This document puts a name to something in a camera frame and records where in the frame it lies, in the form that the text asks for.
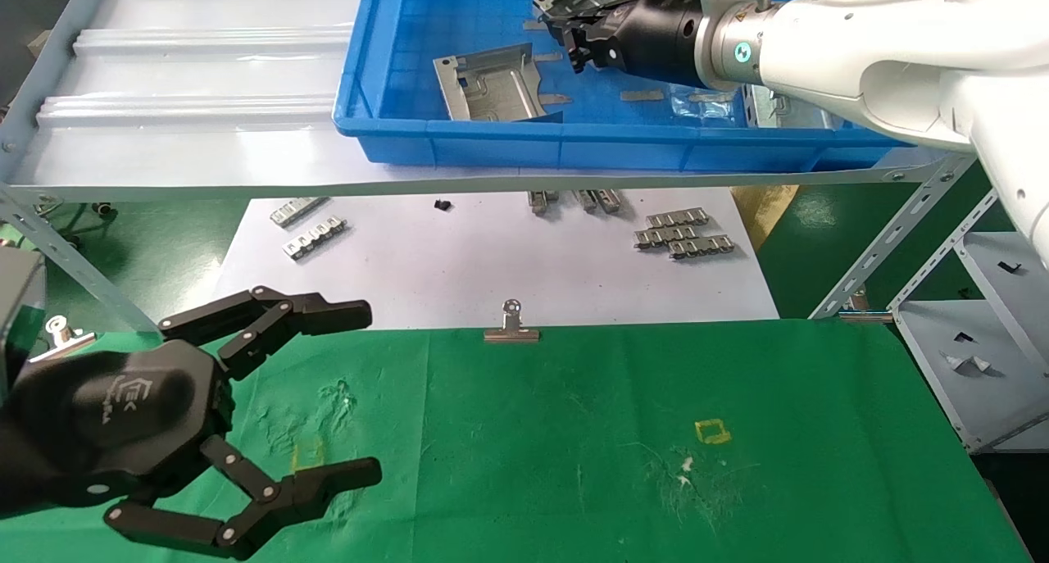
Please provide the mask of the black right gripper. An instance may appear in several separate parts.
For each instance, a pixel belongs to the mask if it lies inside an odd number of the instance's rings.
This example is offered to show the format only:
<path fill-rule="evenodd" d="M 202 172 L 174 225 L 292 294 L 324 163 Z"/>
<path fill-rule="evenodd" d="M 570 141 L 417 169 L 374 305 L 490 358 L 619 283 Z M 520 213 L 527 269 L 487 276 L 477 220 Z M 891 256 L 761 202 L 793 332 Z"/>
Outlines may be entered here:
<path fill-rule="evenodd" d="M 575 74 L 591 64 L 627 75 L 683 86 L 704 86 L 698 77 L 695 44 L 703 20 L 700 0 L 611 0 L 543 12 L 551 35 L 562 35 L 563 48 Z M 602 18 L 602 40 L 587 33 L 565 33 L 573 23 Z"/>

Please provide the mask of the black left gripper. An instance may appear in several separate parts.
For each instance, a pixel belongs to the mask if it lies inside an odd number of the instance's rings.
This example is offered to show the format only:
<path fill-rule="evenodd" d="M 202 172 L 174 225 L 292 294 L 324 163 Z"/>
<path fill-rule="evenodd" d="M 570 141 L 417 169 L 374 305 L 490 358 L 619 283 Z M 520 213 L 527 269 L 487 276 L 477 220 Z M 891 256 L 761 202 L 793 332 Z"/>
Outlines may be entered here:
<path fill-rule="evenodd" d="M 26 366 L 2 406 L 2 517 L 143 495 L 107 511 L 110 529 L 150 547 L 247 561 L 284 527 L 322 518 L 339 493 L 379 484 L 382 469 L 365 457 L 273 480 L 221 438 L 235 407 L 226 376 L 247 378 L 296 335 L 371 324 L 363 299 L 257 286 L 162 318 L 169 342 L 160 347 Z M 200 349 L 222 338 L 220 362 Z M 153 497 L 179 493 L 209 463 L 247 493 L 239 514 L 221 521 L 154 507 Z"/>

